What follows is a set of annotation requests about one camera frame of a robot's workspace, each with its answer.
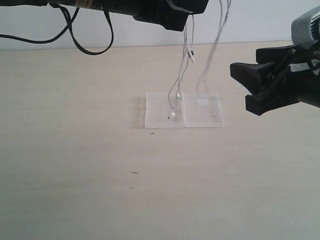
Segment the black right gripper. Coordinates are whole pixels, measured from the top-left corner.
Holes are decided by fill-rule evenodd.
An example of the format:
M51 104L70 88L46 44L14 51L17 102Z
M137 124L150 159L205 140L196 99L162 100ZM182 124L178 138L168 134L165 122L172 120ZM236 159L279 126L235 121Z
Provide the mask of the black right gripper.
M245 87L245 109L257 116L297 103L320 107L320 47L258 48L256 63L233 62L230 76Z

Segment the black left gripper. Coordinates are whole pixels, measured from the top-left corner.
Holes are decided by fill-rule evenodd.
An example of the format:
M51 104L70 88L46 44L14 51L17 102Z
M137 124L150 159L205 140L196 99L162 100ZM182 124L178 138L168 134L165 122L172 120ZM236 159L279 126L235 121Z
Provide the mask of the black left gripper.
M183 31L189 14L202 14L209 0L49 0L50 5L116 13L136 21Z

